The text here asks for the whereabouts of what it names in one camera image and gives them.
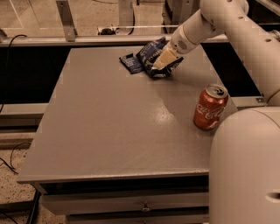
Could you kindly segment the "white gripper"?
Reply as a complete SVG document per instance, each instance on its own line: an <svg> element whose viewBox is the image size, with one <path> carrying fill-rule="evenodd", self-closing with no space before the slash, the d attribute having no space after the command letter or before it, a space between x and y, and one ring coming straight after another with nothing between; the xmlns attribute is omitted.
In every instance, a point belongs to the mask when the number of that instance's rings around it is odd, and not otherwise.
<svg viewBox="0 0 280 224"><path fill-rule="evenodd" d="M176 52L171 48L164 49L155 60L152 66L153 69L162 70L177 59L177 53L188 54L197 47L197 45L187 37L187 29L184 25L179 26L171 35L170 43L171 47Z"/></svg>

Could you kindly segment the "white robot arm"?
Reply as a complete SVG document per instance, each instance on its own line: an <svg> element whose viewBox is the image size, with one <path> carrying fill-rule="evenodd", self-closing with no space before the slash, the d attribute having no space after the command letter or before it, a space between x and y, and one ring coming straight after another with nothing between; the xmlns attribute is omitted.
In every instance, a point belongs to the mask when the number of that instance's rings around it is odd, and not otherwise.
<svg viewBox="0 0 280 224"><path fill-rule="evenodd" d="M252 21L247 0L200 0L154 66L165 67L220 33L260 96L236 97L216 130L209 165L209 224L280 224L280 42Z"/></svg>

